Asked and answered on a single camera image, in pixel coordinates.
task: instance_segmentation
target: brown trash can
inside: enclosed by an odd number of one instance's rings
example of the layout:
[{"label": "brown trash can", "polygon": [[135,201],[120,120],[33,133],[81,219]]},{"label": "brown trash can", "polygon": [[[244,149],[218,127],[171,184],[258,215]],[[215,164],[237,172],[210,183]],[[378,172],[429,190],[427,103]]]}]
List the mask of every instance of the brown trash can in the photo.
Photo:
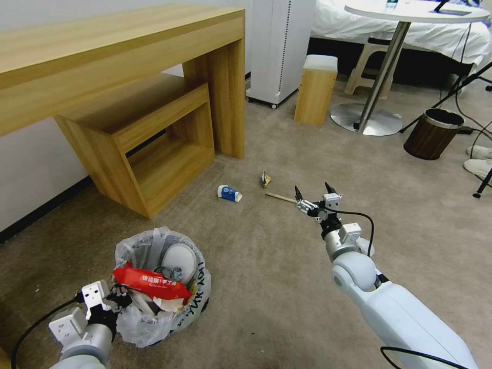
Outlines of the brown trash can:
[{"label": "brown trash can", "polygon": [[419,159],[439,159],[465,120],[446,109],[427,109],[406,140],[405,151]]}]

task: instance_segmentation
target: white slipper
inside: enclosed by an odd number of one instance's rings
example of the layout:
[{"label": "white slipper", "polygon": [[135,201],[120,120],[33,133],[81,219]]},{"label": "white slipper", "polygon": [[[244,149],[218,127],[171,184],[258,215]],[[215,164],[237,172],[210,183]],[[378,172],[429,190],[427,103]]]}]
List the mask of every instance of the white slipper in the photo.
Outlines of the white slipper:
[{"label": "white slipper", "polygon": [[[466,153],[470,155],[472,148],[469,147],[466,149]],[[473,147],[473,155],[471,157],[472,159],[492,159],[492,149],[491,148],[486,148],[483,146],[478,146],[475,145]]]},{"label": "white slipper", "polygon": [[480,160],[480,159],[469,159],[465,161],[463,167],[470,173],[473,173],[480,178],[484,179],[489,171],[492,169],[492,159]]}]

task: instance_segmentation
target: beige carpet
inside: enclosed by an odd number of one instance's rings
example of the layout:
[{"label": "beige carpet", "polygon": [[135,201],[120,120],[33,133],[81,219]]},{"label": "beige carpet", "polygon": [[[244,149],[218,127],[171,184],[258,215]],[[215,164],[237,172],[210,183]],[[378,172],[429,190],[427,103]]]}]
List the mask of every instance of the beige carpet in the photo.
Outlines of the beige carpet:
[{"label": "beige carpet", "polygon": [[[492,95],[475,83],[463,109],[492,119]],[[338,82],[332,104],[345,96]],[[405,121],[439,91],[394,86],[381,102]],[[479,181],[461,166],[473,137],[459,136],[439,161],[404,152],[408,135],[359,136],[334,125],[293,122],[296,96],[279,109],[246,104],[246,157],[218,155],[153,220],[89,187],[0,247],[0,346],[84,284],[108,278],[116,243],[166,225],[190,236],[212,273],[208,309],[184,332],[136,349],[117,337],[112,368],[389,368],[381,342],[358,309],[330,281],[320,228],[269,191],[318,200],[327,180],[344,195],[343,209],[376,223],[375,261],[393,282],[412,291],[467,342],[479,366],[492,362],[492,191],[472,198]],[[240,203],[217,198],[219,184],[240,190]],[[357,217],[369,233],[369,224]],[[22,368],[47,368],[60,347],[46,325],[19,354]]]}]

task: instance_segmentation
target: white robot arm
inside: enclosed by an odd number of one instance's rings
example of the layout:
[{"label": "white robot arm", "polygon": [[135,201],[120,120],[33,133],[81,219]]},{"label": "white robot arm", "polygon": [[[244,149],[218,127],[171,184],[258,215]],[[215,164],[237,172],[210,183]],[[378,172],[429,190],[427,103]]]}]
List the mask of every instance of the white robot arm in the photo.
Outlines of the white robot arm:
[{"label": "white robot arm", "polygon": [[368,255],[372,245],[361,239],[357,223],[342,224],[337,213],[341,195],[328,193],[311,203],[296,188],[296,207],[316,218],[323,229],[332,278],[360,308],[379,338],[408,369],[478,369],[466,343],[406,288],[389,281]]},{"label": "white robot arm", "polygon": [[[381,348],[382,354],[389,360],[385,351],[393,351],[407,369],[478,369],[460,336],[406,288],[392,283],[376,268],[369,257],[374,251],[373,232],[368,242],[360,237],[359,224],[342,224],[337,217],[337,213],[366,215],[339,210],[342,196],[325,185],[328,193],[318,202],[304,200],[296,187],[296,207],[320,223],[333,265],[332,279],[387,345]],[[50,330],[63,346],[60,361],[51,369],[106,368],[117,314],[115,303],[107,300],[108,293],[104,281],[89,284],[82,288],[85,317],[75,307],[51,321]],[[119,307],[131,302],[127,294],[113,300],[118,300]]]}]

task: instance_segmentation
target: plastic bag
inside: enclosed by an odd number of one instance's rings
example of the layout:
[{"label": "plastic bag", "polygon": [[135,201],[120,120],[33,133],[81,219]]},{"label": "plastic bag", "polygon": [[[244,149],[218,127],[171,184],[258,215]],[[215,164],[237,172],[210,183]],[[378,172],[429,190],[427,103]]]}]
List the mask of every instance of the plastic bag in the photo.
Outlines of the plastic bag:
[{"label": "plastic bag", "polygon": [[116,330],[125,342],[146,347],[165,339],[169,333],[183,330],[195,321],[205,309],[212,287],[212,277],[205,268],[205,260],[193,241],[167,227],[155,228],[124,239],[116,245],[115,268],[122,268],[129,261],[133,268],[155,270],[162,263],[169,246],[184,243],[196,255],[197,270],[188,287],[192,297],[177,313],[159,312],[157,316],[142,313],[131,304],[118,315]]}]

